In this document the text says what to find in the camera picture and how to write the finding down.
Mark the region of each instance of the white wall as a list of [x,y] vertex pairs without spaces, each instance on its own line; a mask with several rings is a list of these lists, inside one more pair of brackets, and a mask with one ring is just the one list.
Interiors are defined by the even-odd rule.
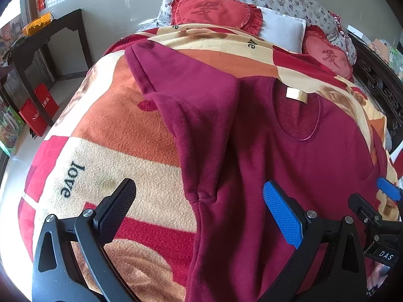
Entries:
[[[136,32],[146,20],[155,18],[162,0],[46,0],[56,18],[83,9],[84,25],[95,61],[118,39]],[[316,0],[339,14],[342,25],[352,25],[370,39],[384,38],[397,45],[402,31],[385,0]],[[55,35],[50,50],[62,73],[86,69],[78,34],[68,30]]]
[[352,25],[369,39],[386,39],[397,46],[402,27],[385,0],[316,0],[338,14],[344,28]]

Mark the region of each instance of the heart-shaped pillow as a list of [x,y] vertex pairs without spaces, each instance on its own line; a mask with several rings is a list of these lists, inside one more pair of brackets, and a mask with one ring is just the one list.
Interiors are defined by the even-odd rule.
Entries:
[[307,30],[302,43],[302,50],[336,74],[348,80],[351,78],[353,69],[346,53],[338,46],[330,43],[320,33]]
[[263,21],[259,8],[238,0],[174,0],[171,7],[172,25],[212,24],[257,35]]

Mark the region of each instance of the red paper bag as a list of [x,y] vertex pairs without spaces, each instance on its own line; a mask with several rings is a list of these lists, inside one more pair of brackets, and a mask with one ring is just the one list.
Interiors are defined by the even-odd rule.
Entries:
[[[55,102],[55,100],[50,95],[48,89],[45,84],[40,84],[35,89],[35,95],[38,97],[39,101],[42,103],[46,112],[52,118],[59,109],[59,106]],[[23,107],[19,112],[20,116],[25,120],[25,122],[31,127],[35,134],[38,136],[42,136],[48,127],[45,119],[41,115],[39,115],[39,111],[35,108],[34,103],[31,99],[27,99],[25,101]]]

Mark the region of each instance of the printed blanket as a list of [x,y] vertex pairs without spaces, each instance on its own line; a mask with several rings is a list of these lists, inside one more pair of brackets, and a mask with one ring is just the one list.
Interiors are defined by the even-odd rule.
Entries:
[[[18,210],[31,258],[48,214],[76,217],[85,208],[95,208],[124,178],[132,178],[136,200],[105,250],[142,301],[185,299],[196,219],[185,199],[174,139],[156,105],[143,98],[124,57],[124,48],[138,40],[156,41],[237,78],[272,76],[320,94],[355,120],[377,163],[371,127],[385,145],[386,118],[357,86],[329,75],[329,69],[324,71],[308,55],[214,25],[175,25],[133,34],[92,67],[35,156]],[[397,183],[391,162],[387,179]],[[383,218],[396,220],[396,205],[380,191],[377,199]],[[89,287],[99,291],[74,248]]]

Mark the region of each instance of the white pillow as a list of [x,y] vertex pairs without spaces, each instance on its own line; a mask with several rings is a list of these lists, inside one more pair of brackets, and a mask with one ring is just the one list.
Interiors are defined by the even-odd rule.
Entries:
[[290,52],[302,53],[306,21],[268,8],[258,8],[263,16],[259,37]]

